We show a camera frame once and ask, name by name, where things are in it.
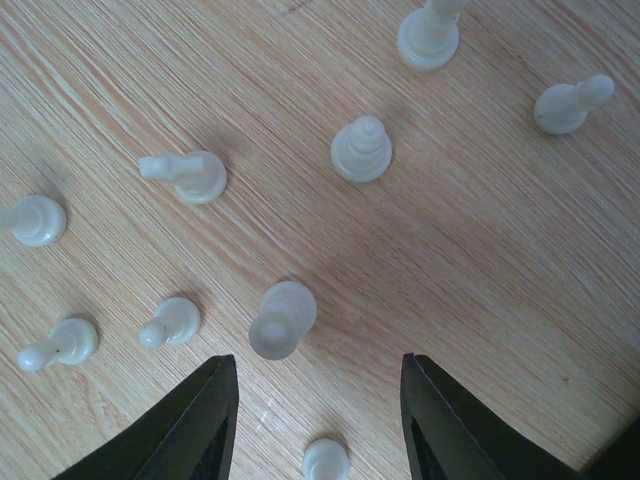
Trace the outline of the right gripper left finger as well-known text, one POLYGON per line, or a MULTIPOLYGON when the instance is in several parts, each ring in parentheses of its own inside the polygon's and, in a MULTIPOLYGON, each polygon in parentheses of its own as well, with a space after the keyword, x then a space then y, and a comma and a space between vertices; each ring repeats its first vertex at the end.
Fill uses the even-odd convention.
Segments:
POLYGON ((213 356, 130 427, 57 478, 227 479, 238 405, 235 358, 213 356))

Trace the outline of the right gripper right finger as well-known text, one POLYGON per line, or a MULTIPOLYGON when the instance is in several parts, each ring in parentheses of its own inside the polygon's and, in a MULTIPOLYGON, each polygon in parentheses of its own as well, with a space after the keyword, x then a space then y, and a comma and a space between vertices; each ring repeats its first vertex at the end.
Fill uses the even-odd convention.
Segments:
POLYGON ((400 401, 413 479, 639 477, 638 421, 577 471, 513 429, 426 355, 403 356, 400 401))

